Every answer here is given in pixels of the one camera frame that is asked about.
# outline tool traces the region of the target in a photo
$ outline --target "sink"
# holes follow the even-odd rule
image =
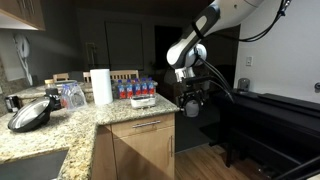
[[[51,180],[58,177],[68,150],[0,165],[1,180]]]

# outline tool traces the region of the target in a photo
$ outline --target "wooden chair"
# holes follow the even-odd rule
[[[66,81],[69,80],[69,74],[68,73],[60,73],[60,74],[54,74],[53,75],[54,82],[57,81]]]
[[[91,82],[91,74],[90,72],[83,72],[83,82],[90,83]]]
[[[113,80],[126,80],[126,79],[133,79],[139,78],[139,71],[138,70],[120,70],[120,71],[110,71],[110,78]]]

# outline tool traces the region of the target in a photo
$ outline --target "paper towel roll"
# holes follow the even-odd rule
[[[92,69],[90,70],[94,103],[96,105],[109,104],[113,101],[110,70]]]

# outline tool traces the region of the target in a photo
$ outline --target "cabinet drawer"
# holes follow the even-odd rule
[[[174,113],[112,124],[113,138],[121,138],[174,126]]]

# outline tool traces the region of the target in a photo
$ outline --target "white robot link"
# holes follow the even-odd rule
[[[178,82],[182,83],[183,95],[180,98],[183,101],[180,107],[186,106],[186,100],[190,97],[193,101],[202,104],[201,98],[197,97],[196,91],[192,90],[194,83],[211,81],[221,87],[234,102],[230,85],[227,83],[222,74],[211,64],[205,61],[207,51],[205,47],[198,44],[201,39],[209,36],[213,32],[221,29],[239,25],[246,17],[255,11],[264,0],[214,0],[207,8],[205,8],[198,17],[191,23],[177,43],[173,44],[167,52],[167,61],[172,68],[175,69]],[[236,39],[239,41],[252,42],[262,38],[269,32],[277,20],[284,16],[285,10],[290,5],[291,0],[280,0],[279,11],[276,14],[272,24],[260,34],[246,38]],[[215,75],[212,77],[195,77],[192,67],[204,64]]]

